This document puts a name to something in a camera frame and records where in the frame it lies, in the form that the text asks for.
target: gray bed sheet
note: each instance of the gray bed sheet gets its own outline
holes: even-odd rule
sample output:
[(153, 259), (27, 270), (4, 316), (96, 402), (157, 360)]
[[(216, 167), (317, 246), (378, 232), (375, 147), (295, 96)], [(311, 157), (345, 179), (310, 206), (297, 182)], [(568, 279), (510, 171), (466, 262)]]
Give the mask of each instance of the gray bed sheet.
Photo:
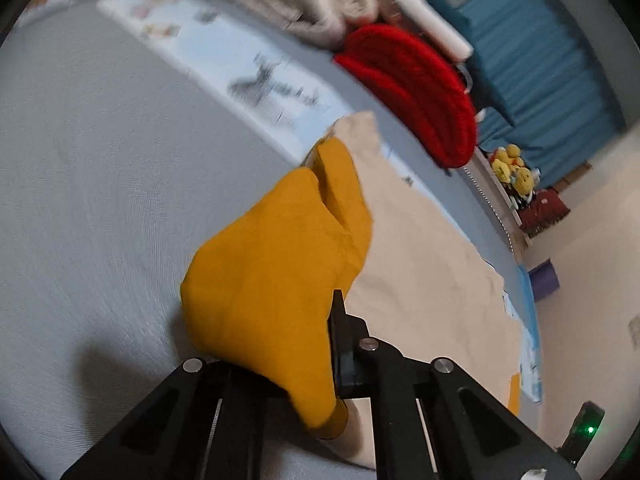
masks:
[[(504, 233), (464, 174), (447, 176), (328, 53), (222, 1), (322, 76), (422, 177), (524, 298)], [(290, 165), (95, 2), (14, 30), (0, 49), (0, 421), (57, 479), (195, 352), (178, 288), (201, 243)], [(274, 403), (263, 478), (367, 479)]]

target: blue curtain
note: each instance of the blue curtain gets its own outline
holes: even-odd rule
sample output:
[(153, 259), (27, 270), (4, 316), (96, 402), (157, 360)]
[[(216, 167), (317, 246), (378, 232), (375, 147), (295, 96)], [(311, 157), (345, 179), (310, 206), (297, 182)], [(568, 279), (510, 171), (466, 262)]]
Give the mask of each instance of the blue curtain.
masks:
[(516, 124), (487, 110), (482, 149), (519, 145), (548, 187), (624, 130), (602, 67), (558, 0), (469, 0), (460, 11)]

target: purple object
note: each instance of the purple object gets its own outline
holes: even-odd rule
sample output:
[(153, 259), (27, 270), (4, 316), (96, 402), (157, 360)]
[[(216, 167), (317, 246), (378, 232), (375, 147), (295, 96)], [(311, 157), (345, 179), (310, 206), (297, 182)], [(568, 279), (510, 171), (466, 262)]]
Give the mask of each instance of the purple object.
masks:
[(560, 288), (558, 275), (551, 263), (551, 260), (542, 262), (535, 269), (529, 271), (529, 279), (531, 280), (531, 288), (533, 289), (533, 298), (540, 301), (549, 294)]

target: white roll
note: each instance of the white roll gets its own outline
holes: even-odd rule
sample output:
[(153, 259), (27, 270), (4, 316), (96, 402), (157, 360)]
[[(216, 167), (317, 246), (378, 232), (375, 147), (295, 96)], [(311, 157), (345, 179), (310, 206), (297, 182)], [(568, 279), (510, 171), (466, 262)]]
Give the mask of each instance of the white roll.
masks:
[(402, 12), (420, 28), (452, 62), (467, 60), (471, 44), (425, 0), (394, 0)]

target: pile of plush toys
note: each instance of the pile of plush toys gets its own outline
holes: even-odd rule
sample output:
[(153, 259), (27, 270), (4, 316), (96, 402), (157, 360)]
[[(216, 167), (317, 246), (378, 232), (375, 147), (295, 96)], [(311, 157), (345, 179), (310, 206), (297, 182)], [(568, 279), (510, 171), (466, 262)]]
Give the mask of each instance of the pile of plush toys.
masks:
[(524, 209), (535, 196), (534, 188), (540, 183), (540, 170), (530, 169), (522, 158), (522, 150), (515, 144), (497, 148), (489, 163), (511, 199), (513, 208)]

